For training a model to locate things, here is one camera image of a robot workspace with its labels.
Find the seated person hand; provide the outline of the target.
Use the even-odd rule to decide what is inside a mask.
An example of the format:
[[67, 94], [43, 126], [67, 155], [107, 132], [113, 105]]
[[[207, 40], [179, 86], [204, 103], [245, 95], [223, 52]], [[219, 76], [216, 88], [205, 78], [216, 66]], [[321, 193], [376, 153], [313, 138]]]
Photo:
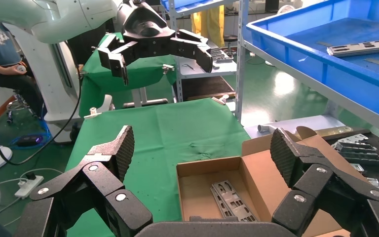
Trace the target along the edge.
[[26, 67], [20, 64], [13, 65], [10, 69], [14, 75], [24, 75], [27, 72]]

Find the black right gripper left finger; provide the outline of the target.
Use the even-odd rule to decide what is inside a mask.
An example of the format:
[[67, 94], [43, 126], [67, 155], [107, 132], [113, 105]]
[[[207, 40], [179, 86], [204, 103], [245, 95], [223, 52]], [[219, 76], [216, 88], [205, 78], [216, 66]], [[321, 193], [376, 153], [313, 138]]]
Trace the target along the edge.
[[134, 153], [133, 129], [125, 125], [110, 142], [93, 146], [80, 163], [34, 188], [17, 237], [64, 237], [93, 209], [116, 237], [133, 237], [153, 223], [151, 212], [124, 185]]

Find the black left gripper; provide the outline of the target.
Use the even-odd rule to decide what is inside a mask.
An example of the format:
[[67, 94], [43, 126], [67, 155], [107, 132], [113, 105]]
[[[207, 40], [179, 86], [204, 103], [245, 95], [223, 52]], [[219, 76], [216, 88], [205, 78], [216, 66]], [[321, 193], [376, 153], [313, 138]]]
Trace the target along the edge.
[[170, 54], [195, 60], [207, 73], [212, 72], [213, 57], [208, 39], [193, 32], [172, 30], [166, 21], [143, 0], [124, 0], [118, 8], [116, 22], [122, 38], [108, 33], [97, 47], [101, 66], [113, 77], [129, 84], [127, 66], [146, 55], [144, 46], [150, 40], [170, 39]]

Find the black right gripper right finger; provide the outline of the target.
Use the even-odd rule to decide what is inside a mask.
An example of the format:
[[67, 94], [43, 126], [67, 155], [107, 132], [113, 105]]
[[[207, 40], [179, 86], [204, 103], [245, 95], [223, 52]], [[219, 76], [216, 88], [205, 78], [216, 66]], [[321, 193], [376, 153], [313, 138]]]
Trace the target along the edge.
[[281, 128], [274, 130], [271, 159], [290, 191], [272, 216], [301, 236], [318, 210], [352, 237], [379, 237], [379, 189], [336, 168], [317, 148], [293, 141]]

